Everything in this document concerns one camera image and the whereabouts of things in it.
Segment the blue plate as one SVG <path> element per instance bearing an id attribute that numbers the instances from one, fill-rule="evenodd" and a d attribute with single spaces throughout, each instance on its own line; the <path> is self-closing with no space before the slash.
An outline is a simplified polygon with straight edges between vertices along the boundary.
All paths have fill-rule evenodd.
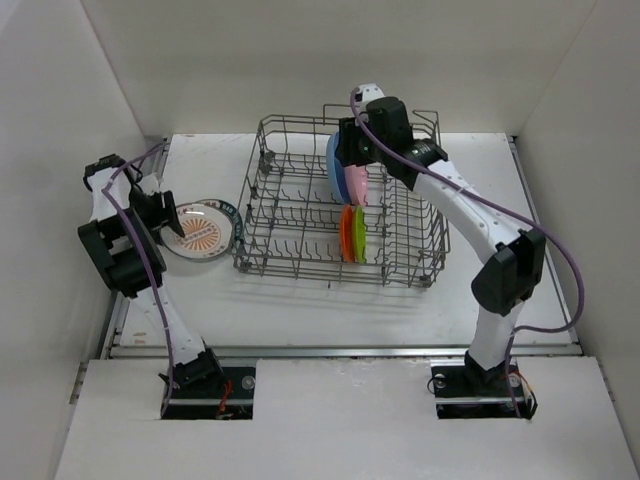
<path id="1" fill-rule="evenodd" d="M 328 139 L 325 150 L 325 160 L 327 176 L 335 199 L 342 204 L 350 204 L 344 168 L 336 156 L 336 149 L 339 143 L 339 133 L 334 132 Z"/>

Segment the pink plate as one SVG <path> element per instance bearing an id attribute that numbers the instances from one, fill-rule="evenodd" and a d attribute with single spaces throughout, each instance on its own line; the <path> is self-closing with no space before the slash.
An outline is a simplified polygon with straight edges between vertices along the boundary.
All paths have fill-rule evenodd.
<path id="1" fill-rule="evenodd" d="M 364 166 L 348 166 L 344 169 L 350 202 L 365 206 L 368 194 L 368 174 Z"/>

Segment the white plate floral pattern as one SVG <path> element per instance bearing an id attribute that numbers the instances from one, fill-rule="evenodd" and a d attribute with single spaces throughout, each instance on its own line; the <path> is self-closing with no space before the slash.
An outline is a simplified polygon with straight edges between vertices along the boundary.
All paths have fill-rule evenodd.
<path id="1" fill-rule="evenodd" d="M 233 239 L 231 217 L 220 208 L 189 203 L 176 208 L 180 236 L 169 227 L 160 232 L 162 244 L 174 255 L 194 262 L 207 262 L 224 255 Z"/>

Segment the white plate teal rim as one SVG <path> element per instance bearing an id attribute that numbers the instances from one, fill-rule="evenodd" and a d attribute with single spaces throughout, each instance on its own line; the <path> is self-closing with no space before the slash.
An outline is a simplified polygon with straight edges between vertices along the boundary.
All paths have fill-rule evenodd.
<path id="1" fill-rule="evenodd" d="M 178 244 L 189 253 L 203 258 L 226 253 L 243 234 L 243 220 L 238 209 L 221 199 L 201 199 L 183 203 L 177 213 L 185 236 Z"/>

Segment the grey wire dish rack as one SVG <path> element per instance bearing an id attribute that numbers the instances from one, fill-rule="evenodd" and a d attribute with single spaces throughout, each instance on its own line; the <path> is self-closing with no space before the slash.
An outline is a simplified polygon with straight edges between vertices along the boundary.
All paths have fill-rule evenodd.
<path id="1" fill-rule="evenodd" d="M 233 247 L 235 267 L 247 274 L 335 283 L 427 288 L 450 251 L 446 219 L 420 196 L 367 166 L 367 203 L 347 207 L 342 182 L 331 179 L 326 145 L 349 112 L 328 104 L 320 116 L 270 114 L 258 123 L 244 176 L 239 211 L 244 232 Z M 341 226 L 361 216 L 366 250 L 344 256 Z"/>

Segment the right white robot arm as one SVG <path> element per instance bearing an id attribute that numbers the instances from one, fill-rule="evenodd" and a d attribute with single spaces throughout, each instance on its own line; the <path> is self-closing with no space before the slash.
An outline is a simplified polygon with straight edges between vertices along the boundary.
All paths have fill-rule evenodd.
<path id="1" fill-rule="evenodd" d="M 405 104 L 371 89 L 354 90 L 352 114 L 339 122 L 336 158 L 342 166 L 383 165 L 410 192 L 434 205 L 463 235 L 482 264 L 471 282 L 479 305 L 463 381 L 477 394 L 500 379 L 499 368 L 522 305 L 540 283 L 546 239 L 524 230 L 479 200 L 448 154 L 432 139 L 417 139 Z"/>

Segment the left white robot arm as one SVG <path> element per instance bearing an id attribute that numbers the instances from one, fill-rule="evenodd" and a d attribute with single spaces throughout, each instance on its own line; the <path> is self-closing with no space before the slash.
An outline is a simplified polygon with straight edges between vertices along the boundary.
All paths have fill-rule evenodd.
<path id="1" fill-rule="evenodd" d="M 229 378 L 211 347 L 181 318 L 164 284 L 160 232 L 184 235 L 173 193 L 145 192 L 136 173 L 116 154 L 85 167 L 92 213 L 78 237 L 106 286 L 139 307 L 165 341 L 169 366 L 161 378 L 168 390 L 213 396 Z"/>

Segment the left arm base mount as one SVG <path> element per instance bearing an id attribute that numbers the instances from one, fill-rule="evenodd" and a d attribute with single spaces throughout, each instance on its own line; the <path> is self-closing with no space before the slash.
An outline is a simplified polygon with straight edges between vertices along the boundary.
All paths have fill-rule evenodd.
<path id="1" fill-rule="evenodd" d="M 162 420 L 251 420 L 257 383 L 256 363 L 223 362 L 210 352 L 187 367 L 179 364 L 164 383 Z"/>

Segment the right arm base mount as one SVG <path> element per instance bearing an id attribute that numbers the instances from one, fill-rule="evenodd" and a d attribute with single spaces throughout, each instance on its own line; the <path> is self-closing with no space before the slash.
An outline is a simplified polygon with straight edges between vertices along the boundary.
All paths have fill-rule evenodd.
<path id="1" fill-rule="evenodd" d="M 482 377 L 458 361 L 434 361 L 427 389 L 433 394 L 439 420 L 524 419 L 538 409 L 536 394 L 521 375 L 516 362 L 498 367 Z"/>

